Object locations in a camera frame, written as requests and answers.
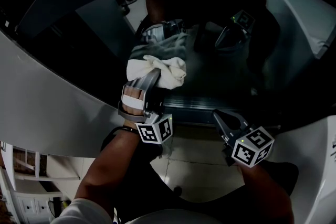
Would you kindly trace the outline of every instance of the clothing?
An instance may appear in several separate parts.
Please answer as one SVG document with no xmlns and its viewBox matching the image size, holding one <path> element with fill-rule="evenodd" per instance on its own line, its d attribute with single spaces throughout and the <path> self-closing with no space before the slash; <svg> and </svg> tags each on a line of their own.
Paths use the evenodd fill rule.
<svg viewBox="0 0 336 224">
<path fill-rule="evenodd" d="M 86 199 L 75 199 L 52 224 L 112 224 L 107 212 L 98 204 Z M 129 224 L 219 224 L 212 217 L 196 212 L 167 209 L 134 219 Z"/>
<path fill-rule="evenodd" d="M 186 76 L 186 38 L 187 34 L 181 33 L 160 42 L 151 39 L 147 45 L 135 46 L 127 63 L 127 79 L 142 78 L 154 68 L 160 68 L 157 87 L 172 90 L 182 86 Z"/>
<path fill-rule="evenodd" d="M 109 214 L 98 204 L 86 199 L 74 199 L 72 203 L 54 219 L 52 224 L 112 224 Z"/>
</svg>

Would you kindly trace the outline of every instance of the wrist strap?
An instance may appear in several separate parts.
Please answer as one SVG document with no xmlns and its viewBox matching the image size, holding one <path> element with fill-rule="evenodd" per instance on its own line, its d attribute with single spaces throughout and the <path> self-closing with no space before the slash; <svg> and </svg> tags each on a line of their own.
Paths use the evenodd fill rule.
<svg viewBox="0 0 336 224">
<path fill-rule="evenodd" d="M 121 101 L 123 104 L 131 108 L 143 110 L 143 101 L 138 98 L 134 98 L 134 97 L 123 94 Z"/>
<path fill-rule="evenodd" d="M 124 131 L 128 131 L 128 132 L 131 132 L 131 133 L 134 133 L 134 134 L 139 134 L 139 131 L 137 129 L 134 129 L 132 127 L 128 127 L 128 126 L 119 126 L 119 127 L 116 127 L 112 130 L 112 134 L 114 134 L 116 131 L 118 130 L 124 130 Z"/>
</svg>

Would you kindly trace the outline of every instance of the white cabinet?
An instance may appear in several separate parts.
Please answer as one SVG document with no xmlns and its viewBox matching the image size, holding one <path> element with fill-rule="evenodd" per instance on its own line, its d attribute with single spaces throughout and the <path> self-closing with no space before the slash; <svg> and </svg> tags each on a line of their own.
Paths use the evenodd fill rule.
<svg viewBox="0 0 336 224">
<path fill-rule="evenodd" d="M 49 200 L 35 198 L 35 206 L 38 215 L 49 215 Z"/>
<path fill-rule="evenodd" d="M 17 199 L 20 204 L 21 212 L 25 216 L 37 215 L 34 198 L 17 197 Z"/>
<path fill-rule="evenodd" d="M 50 223 L 53 220 L 48 204 L 53 198 L 46 196 L 28 197 L 28 194 L 25 194 L 25 197 L 16 196 L 15 199 L 19 204 L 19 215 L 24 223 L 45 224 Z"/>
</svg>

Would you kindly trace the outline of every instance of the black wristband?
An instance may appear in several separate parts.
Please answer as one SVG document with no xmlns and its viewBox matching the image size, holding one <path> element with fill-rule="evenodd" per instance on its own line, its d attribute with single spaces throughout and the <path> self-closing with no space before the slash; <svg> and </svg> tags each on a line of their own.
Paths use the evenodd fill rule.
<svg viewBox="0 0 336 224">
<path fill-rule="evenodd" d="M 138 134 L 139 135 L 139 131 L 137 129 L 134 129 L 132 127 L 128 127 L 128 126 L 119 126 L 119 127 L 116 127 L 112 130 L 112 134 L 114 134 L 116 131 L 118 130 L 124 130 L 124 131 L 128 131 L 128 132 L 131 132 L 131 133 L 134 133 L 134 134 Z"/>
</svg>

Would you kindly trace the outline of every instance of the tiled floor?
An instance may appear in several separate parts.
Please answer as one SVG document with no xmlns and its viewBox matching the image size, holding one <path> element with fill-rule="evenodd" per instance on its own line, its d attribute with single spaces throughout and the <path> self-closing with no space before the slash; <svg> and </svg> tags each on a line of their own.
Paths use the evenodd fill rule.
<svg viewBox="0 0 336 224">
<path fill-rule="evenodd" d="M 177 126 L 174 137 L 166 142 L 171 155 L 157 158 L 151 165 L 173 190 L 182 188 L 182 198 L 203 202 L 219 198 L 244 184 L 237 166 L 225 165 L 221 155 L 223 142 L 215 130 Z M 49 156 L 49 176 L 73 176 L 71 168 L 81 178 L 87 173 L 93 158 Z M 80 181 L 57 182 L 57 187 L 73 199 Z"/>
</svg>

